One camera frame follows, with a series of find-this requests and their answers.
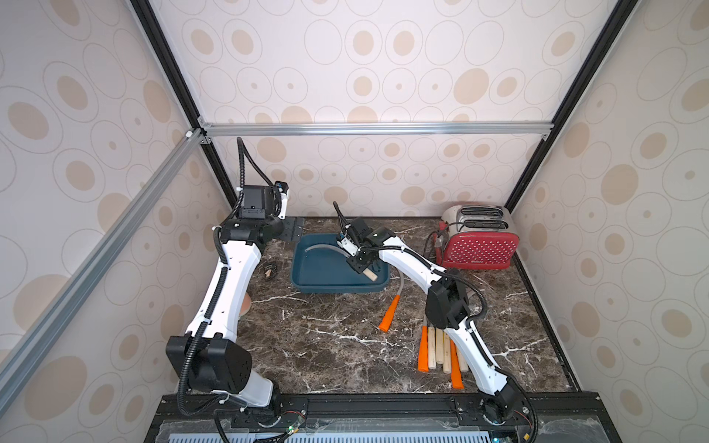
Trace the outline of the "wooden handled labelled sickle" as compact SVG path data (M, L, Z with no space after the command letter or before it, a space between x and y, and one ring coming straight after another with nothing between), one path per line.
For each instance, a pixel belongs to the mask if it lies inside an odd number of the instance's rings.
M349 255L345 250L343 250L339 247L336 247L335 245L328 245L328 244L312 245L311 247L306 248L305 251L309 252L309 251L316 250L316 249L327 249L330 251L334 251L334 252L344 256L345 258L351 258L351 255ZM365 271L363 271L363 274L365 276L367 276L367 278L369 278L369 280L371 280L372 282L376 282L376 280L378 280L378 276L370 269L365 269Z

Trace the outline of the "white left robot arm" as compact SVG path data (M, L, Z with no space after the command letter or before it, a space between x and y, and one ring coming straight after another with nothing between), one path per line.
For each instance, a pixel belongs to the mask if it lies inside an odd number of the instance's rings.
M284 235L289 186L271 179L262 186L248 185L246 169L256 162L244 140L236 145L240 191L229 215L212 228L218 254L214 275L186 332L170 337L166 345L178 376L177 407L186 416L229 402L268 415L281 409L276 384L254 371L251 354L237 343L237 329L266 245Z

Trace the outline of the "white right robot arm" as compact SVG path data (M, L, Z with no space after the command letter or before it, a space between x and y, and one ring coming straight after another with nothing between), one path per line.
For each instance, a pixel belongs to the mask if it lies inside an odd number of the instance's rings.
M362 218L350 221L337 202L333 207L341 229L337 244L348 255L349 266L362 274L372 262L380 260L417 284L427 295L427 320L452 340L475 378L484 419L502 426L523 418L529 426L527 440L534 442L539 429L535 406L517 379L498 365L476 328L476 321L487 315L485 295L457 269L428 260L392 230L373 229Z

